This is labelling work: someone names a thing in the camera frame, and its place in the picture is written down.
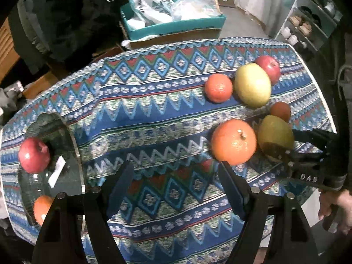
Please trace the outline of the person's right hand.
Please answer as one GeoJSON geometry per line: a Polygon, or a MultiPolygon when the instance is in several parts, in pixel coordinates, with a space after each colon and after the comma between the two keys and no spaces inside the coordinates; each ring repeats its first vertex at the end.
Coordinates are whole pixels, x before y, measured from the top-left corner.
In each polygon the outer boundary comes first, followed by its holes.
{"type": "Polygon", "coordinates": [[[340,191],[321,191],[319,220],[323,228],[333,232],[340,230],[347,235],[351,230],[351,193],[347,189],[340,191]]]}

